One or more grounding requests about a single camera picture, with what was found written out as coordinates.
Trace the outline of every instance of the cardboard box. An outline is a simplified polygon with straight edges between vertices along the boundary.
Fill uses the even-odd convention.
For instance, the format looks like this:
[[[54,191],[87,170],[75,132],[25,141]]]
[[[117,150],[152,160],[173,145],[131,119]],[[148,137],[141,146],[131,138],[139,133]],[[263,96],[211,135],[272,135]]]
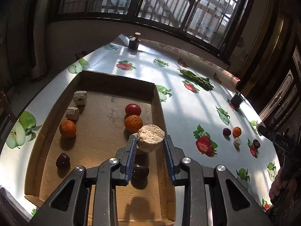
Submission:
[[[79,90],[88,92],[87,104],[77,106],[80,115],[74,121],[76,137],[65,139],[58,126],[66,120],[66,109],[76,106],[72,96]],[[130,135],[124,128],[124,109],[130,103],[141,107],[144,125],[155,124],[166,133],[153,83],[92,71],[79,73],[53,106],[36,138],[26,173],[25,197],[41,206],[74,167],[95,167],[114,157],[119,148],[126,146]],[[55,165],[62,152],[70,157],[71,167],[67,172],[58,170]],[[143,160],[150,169],[146,187],[137,189],[130,182],[127,187],[116,188],[119,225],[173,225],[175,189],[168,177],[163,149],[150,153]],[[93,200],[94,188],[88,225],[92,223]]]

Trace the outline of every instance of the metal screw cap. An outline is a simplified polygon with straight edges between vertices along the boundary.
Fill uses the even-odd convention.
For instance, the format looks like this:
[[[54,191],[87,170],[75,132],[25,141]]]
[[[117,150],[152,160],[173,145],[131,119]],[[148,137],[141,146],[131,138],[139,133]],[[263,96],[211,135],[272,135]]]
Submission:
[[[84,167],[83,166],[77,166],[76,168],[75,168],[75,171],[76,172],[82,172],[84,170]]]
[[[111,158],[111,159],[109,159],[109,163],[111,163],[111,164],[116,164],[117,162],[118,162],[117,158]]]
[[[220,172],[223,172],[226,170],[226,167],[224,165],[218,165],[217,170],[219,170]]]
[[[188,157],[184,157],[184,158],[182,159],[182,161],[183,161],[185,164],[189,164],[189,163],[191,162],[191,159],[188,158]]]

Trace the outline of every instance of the blue gripper pad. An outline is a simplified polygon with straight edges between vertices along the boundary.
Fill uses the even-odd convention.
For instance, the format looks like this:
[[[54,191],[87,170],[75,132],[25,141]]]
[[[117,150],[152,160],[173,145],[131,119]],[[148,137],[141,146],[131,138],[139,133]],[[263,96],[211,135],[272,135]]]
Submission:
[[[173,146],[173,143],[171,141],[170,136],[167,135],[163,139],[163,150],[164,150],[164,155],[165,155],[165,160],[166,160],[166,164],[167,164],[169,178],[171,180],[171,183],[173,185],[175,185],[175,181],[176,181],[176,178],[175,178],[175,165],[174,165],[171,153],[170,153],[169,144],[171,144]]]
[[[126,169],[125,169],[126,182],[129,182],[131,180],[133,174],[134,161],[136,156],[136,147],[137,147],[137,139],[134,135],[131,135],[124,151],[125,152],[124,156],[127,155],[128,153]]]

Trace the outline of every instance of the mandarin orange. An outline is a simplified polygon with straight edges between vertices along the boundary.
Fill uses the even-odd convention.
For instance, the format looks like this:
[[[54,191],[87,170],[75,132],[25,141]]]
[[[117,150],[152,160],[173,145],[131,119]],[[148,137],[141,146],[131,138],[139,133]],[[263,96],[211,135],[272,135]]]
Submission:
[[[240,127],[234,127],[232,133],[235,137],[239,137],[241,135]]]
[[[143,126],[143,122],[140,116],[130,115],[124,121],[125,128],[130,132],[137,133]]]
[[[59,129],[61,135],[65,138],[74,138],[76,135],[75,124],[70,120],[62,121]]]

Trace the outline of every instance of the black window frame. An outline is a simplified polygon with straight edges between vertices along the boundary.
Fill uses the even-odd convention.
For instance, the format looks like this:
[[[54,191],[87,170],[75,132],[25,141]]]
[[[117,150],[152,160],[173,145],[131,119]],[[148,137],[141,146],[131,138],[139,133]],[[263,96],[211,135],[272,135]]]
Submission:
[[[229,26],[228,32],[225,35],[225,38],[223,39],[223,42],[221,43],[220,48],[216,48],[210,43],[207,43],[206,41],[197,38],[196,36],[184,31],[185,25],[187,24],[187,21],[191,16],[191,11],[194,8],[195,3],[197,2],[196,0],[189,0],[189,7],[188,10],[186,11],[186,15],[184,17],[184,20],[180,28],[175,28],[170,25],[163,24],[161,22],[138,17],[143,0],[131,0],[128,7],[128,12],[126,14],[88,12],[91,0],[86,0],[84,12],[59,14],[58,9],[60,6],[60,2],[61,0],[52,0],[51,7],[50,7],[50,14],[49,14],[49,22],[88,19],[88,20],[117,21],[117,22],[135,24],[135,25],[151,28],[156,31],[160,31],[165,34],[172,35],[176,38],[191,43],[205,50],[206,52],[209,52],[210,54],[216,56],[217,58],[224,61],[226,64],[230,65],[228,59],[231,53],[233,52],[235,46],[232,45],[232,48],[230,47],[229,49],[229,47],[225,47],[225,45],[229,42],[235,42],[241,36],[246,20],[251,12],[251,8],[254,0],[241,0],[239,4],[236,6],[235,9],[237,9],[237,11],[234,14],[234,16],[232,16],[231,18],[232,22]],[[237,25],[240,23],[240,21],[242,21],[243,23],[243,26],[240,27],[243,28],[237,29]]]

